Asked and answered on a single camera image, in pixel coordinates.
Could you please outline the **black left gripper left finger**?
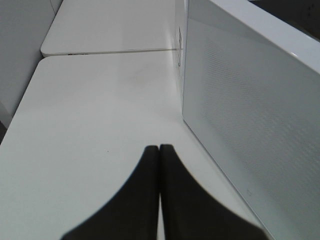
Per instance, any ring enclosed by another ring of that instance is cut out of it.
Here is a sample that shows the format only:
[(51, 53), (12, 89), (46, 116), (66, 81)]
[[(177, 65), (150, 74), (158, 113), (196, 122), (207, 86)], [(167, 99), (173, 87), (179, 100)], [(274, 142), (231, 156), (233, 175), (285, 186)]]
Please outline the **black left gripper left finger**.
[(64, 240), (155, 240), (159, 217), (160, 151), (146, 146), (118, 192), (97, 212), (65, 233)]

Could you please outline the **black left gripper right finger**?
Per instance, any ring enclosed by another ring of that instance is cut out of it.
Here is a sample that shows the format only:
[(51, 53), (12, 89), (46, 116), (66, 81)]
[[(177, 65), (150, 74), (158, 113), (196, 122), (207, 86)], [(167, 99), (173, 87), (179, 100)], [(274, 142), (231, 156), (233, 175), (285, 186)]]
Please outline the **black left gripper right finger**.
[(167, 240), (265, 240), (265, 232), (214, 199), (186, 169), (174, 147), (162, 144), (160, 198)]

